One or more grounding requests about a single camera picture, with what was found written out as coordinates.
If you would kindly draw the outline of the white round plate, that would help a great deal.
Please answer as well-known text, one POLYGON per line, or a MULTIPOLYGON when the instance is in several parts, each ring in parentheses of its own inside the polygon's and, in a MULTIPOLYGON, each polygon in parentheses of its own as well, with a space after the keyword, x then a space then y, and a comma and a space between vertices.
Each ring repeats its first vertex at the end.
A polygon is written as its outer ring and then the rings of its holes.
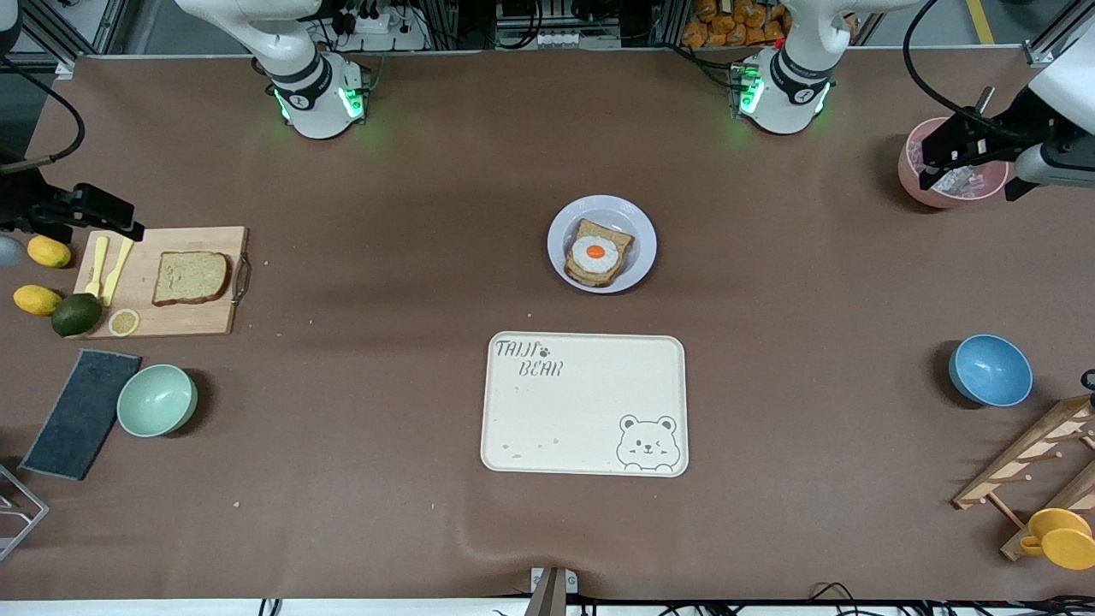
POLYGON ((579 198, 560 210, 560 214, 548 226, 548 260, 556 274, 568 284, 588 293, 611 295, 622 293, 638 284, 649 274, 657 256, 658 239, 652 219, 637 205, 613 195, 591 195, 579 198), (589 219, 602 226, 613 228, 635 239, 622 274, 606 287, 593 288, 578 284, 565 274, 565 253, 575 237, 580 219, 589 219))

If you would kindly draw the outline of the yellow plastic knife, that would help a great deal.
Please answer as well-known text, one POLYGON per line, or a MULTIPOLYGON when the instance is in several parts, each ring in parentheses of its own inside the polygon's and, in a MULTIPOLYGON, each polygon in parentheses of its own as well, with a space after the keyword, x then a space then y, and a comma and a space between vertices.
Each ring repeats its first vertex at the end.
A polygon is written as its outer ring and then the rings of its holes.
POLYGON ((122 239, 122 248, 118 251, 116 260, 114 261, 114 268, 107 274, 103 283, 102 295, 99 297, 102 306, 105 309, 110 309, 113 303, 117 286, 120 284, 122 272, 124 272, 129 254, 132 253, 132 239, 122 239))

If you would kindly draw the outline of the cream bear print tray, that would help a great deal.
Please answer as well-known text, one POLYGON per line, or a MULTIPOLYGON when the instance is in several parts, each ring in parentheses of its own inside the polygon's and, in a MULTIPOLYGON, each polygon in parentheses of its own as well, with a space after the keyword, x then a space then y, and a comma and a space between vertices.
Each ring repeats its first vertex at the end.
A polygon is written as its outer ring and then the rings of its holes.
POLYGON ((496 333, 480 457, 498 472, 683 475, 684 346, 668 335, 496 333))

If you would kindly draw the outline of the pale green bowl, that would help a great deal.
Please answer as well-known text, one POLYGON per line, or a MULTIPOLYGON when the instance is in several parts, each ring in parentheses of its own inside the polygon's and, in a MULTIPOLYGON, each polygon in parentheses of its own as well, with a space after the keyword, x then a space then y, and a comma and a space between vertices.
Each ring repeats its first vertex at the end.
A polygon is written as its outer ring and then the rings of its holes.
POLYGON ((116 418, 130 435, 168 435, 187 425, 197 406, 197 387, 180 367, 152 365, 122 386, 116 418))

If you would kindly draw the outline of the white power strip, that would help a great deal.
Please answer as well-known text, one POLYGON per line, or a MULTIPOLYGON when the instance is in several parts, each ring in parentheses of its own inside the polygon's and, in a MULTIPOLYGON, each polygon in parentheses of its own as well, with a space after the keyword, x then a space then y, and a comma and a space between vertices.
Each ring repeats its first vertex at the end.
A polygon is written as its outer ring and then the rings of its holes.
POLYGON ((356 18, 351 33, 331 33, 332 50, 339 53, 423 51, 435 48, 427 22, 418 8, 387 5, 380 18, 356 18))

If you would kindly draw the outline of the yellow lemon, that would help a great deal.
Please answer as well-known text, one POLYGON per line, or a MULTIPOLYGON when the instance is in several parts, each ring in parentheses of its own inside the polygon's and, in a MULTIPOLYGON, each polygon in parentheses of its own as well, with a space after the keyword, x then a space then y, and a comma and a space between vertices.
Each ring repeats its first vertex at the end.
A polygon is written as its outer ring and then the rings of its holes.
POLYGON ((57 240, 35 235, 27 242, 27 256, 32 261, 38 263, 45 268, 65 269, 72 260, 72 253, 66 243, 57 240))
POLYGON ((20 311, 48 317, 62 303, 62 297, 39 284, 24 284, 13 293, 13 303, 20 311))

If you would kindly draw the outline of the dark green avocado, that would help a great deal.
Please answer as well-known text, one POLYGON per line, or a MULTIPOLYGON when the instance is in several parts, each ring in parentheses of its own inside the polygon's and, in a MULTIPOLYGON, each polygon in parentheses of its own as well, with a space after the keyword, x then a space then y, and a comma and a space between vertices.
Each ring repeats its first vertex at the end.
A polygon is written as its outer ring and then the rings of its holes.
POLYGON ((103 307, 99 304, 97 297, 92 293, 77 293, 64 298, 51 312, 51 332, 60 338, 85 335, 87 332, 93 332, 97 327, 102 313, 103 307))

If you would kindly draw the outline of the aluminium frame post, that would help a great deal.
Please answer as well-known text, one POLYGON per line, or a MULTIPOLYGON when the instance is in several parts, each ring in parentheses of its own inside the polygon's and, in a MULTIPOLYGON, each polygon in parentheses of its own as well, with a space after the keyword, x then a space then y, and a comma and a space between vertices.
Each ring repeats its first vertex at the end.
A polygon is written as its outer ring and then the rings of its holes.
POLYGON ((1026 62, 1034 68, 1048 67, 1075 46, 1095 24, 1095 0, 1067 0, 1035 38, 1023 45, 1026 62))
POLYGON ((16 0, 22 27, 8 58, 32 73, 71 75, 74 62, 122 40, 132 0, 16 0))

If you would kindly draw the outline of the fried egg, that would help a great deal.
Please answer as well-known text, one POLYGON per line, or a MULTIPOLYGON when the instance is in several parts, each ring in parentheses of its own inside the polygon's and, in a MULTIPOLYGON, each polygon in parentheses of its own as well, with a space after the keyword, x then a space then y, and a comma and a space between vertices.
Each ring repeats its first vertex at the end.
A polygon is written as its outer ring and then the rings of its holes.
POLYGON ((607 275, 613 272, 621 257, 615 243, 610 239, 602 235, 583 235, 572 242, 570 260, 583 272, 607 275))

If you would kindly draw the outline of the wooden cutting board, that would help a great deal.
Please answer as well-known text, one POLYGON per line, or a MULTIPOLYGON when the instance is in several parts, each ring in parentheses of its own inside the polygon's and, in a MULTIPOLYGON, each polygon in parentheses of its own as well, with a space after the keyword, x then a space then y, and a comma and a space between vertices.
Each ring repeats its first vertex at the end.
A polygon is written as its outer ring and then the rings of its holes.
POLYGON ((246 253, 246 226, 161 228, 145 231, 122 265, 120 281, 115 288, 110 309, 104 309, 97 327, 82 335, 87 340, 110 340, 107 319, 115 311, 132 309, 139 316, 134 338, 169 338, 170 336, 227 335, 234 326, 234 297, 243 291, 241 265, 246 253), (157 307, 152 300, 162 253, 212 251, 223 254, 231 276, 222 297, 200 305, 165 305, 157 307))

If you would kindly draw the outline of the yellow cup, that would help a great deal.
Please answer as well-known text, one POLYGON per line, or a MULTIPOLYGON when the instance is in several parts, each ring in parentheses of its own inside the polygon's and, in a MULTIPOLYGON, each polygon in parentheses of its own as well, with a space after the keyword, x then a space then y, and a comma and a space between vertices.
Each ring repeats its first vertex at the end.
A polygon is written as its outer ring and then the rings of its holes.
POLYGON ((1025 556, 1044 556, 1071 571, 1095 568, 1095 534, 1086 519, 1067 508, 1044 508, 1028 522, 1021 539, 1025 556))

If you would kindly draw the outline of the plain brown bread slice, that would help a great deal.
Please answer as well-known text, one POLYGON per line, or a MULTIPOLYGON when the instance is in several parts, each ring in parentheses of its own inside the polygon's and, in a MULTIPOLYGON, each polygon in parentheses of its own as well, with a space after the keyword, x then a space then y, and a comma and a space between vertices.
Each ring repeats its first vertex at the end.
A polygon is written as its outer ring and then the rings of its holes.
POLYGON ((169 251, 160 256, 151 303, 200 305, 223 297, 230 281, 230 261, 215 251, 169 251))

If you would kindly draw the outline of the wooden peg rack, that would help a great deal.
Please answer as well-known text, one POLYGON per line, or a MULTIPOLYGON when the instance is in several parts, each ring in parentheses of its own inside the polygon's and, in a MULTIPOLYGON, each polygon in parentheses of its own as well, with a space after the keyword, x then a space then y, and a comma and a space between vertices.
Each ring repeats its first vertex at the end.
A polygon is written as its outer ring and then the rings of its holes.
MULTIPOLYGON (((1012 538, 998 553, 1008 561, 1016 562, 1026 557, 1021 548, 1021 539, 1026 535, 1028 523, 1010 510, 1000 498, 998 488, 1013 483, 1031 480, 1028 473, 1030 465, 1060 460, 1063 443, 1077 441, 1095 453, 1095 406, 1090 395, 1059 400, 1031 425, 1026 432, 1017 437, 1004 452, 986 467, 986 470, 966 484, 963 490, 950 499, 950 503, 959 510, 973 505, 989 503, 1012 522, 1017 528, 1012 538)), ((1049 508, 1063 508, 1077 515, 1095 516, 1095 460, 1065 484, 1048 503, 1049 508)))

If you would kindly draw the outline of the dark grey cloth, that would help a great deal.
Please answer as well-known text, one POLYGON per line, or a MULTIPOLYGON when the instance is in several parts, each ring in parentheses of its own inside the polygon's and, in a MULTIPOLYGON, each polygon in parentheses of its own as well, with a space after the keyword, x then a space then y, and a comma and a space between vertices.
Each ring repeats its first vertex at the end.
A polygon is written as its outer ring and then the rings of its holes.
POLYGON ((82 348, 65 386, 19 467, 83 481, 116 421, 116 403, 142 358, 82 348))

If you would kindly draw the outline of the pink bowl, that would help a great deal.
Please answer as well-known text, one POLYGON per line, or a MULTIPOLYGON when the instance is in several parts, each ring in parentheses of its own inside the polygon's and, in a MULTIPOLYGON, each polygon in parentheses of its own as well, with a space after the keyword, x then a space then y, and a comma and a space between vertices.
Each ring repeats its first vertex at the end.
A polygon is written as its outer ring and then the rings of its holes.
POLYGON ((922 190, 920 188, 920 172, 925 165, 922 161, 922 140, 943 121, 945 121, 943 117, 930 118, 930 120, 915 126, 915 129, 911 130, 911 133, 906 138, 906 143, 898 156, 898 176, 901 186, 903 186, 908 195, 918 200, 918 202, 936 208, 936 210, 950 210, 950 208, 965 205, 986 202, 990 198, 1000 196, 1006 183, 1001 188, 998 188, 996 191, 983 191, 981 198, 976 199, 947 198, 941 191, 922 190))

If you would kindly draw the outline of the orange snack bags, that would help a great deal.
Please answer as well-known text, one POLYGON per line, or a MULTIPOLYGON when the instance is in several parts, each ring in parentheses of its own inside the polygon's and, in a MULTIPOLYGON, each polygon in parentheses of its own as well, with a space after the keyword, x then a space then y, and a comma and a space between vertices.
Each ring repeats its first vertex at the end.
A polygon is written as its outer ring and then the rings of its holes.
POLYGON ((793 27, 779 0, 691 0, 681 46, 721 48, 779 45, 793 27))

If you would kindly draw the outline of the clear ice cubes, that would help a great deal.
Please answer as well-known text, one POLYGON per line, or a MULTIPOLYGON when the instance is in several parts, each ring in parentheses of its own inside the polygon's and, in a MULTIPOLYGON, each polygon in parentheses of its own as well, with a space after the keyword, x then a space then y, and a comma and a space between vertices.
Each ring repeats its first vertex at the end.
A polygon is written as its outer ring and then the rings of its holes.
POLYGON ((967 165, 967 167, 950 170, 946 175, 940 176, 932 187, 932 191, 938 191, 947 198, 954 199, 976 199, 981 198, 986 191, 986 179, 978 168, 967 165))

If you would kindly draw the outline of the blue bowl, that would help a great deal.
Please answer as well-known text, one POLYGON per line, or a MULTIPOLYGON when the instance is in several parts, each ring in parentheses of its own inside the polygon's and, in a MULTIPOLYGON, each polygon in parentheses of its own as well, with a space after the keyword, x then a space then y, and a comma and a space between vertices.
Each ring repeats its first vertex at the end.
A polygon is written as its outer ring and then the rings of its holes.
POLYGON ((948 358, 950 383, 963 397, 982 406, 1010 408, 1033 390, 1033 368, 1014 342, 990 333, 963 340, 948 358))

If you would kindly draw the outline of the yellow plastic fork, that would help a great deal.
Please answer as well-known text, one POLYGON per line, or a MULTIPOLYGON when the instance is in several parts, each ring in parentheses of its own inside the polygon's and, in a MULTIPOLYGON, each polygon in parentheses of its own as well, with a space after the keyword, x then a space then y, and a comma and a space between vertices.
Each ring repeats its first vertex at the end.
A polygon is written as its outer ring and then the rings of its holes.
POLYGON ((90 280, 85 284, 85 293, 89 293, 89 295, 93 298, 97 298, 99 293, 101 293, 103 269, 108 249, 110 237, 106 237, 106 235, 99 235, 99 237, 95 239, 93 247, 90 280))

